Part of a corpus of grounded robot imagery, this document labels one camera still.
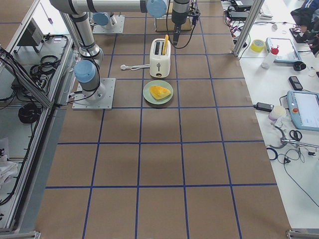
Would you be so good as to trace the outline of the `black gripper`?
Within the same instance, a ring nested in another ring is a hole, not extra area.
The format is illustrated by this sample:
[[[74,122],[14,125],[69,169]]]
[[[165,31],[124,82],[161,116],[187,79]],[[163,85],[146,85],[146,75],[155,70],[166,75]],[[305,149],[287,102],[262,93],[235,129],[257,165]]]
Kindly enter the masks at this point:
[[[179,32],[181,30],[181,26],[186,22],[187,19],[187,12],[180,13],[173,9],[171,19],[174,23],[173,44],[177,45],[179,41]]]

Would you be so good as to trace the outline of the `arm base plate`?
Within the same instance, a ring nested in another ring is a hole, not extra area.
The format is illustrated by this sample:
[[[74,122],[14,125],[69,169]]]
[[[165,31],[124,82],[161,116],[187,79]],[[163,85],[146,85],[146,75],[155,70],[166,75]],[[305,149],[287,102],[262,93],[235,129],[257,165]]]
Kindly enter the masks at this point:
[[[82,93],[77,94],[72,105],[73,110],[111,110],[113,105],[115,78],[101,78],[97,91],[86,92],[78,84],[77,90]]]
[[[124,15],[109,16],[105,12],[93,14],[93,33],[94,34],[122,34],[124,30]]]

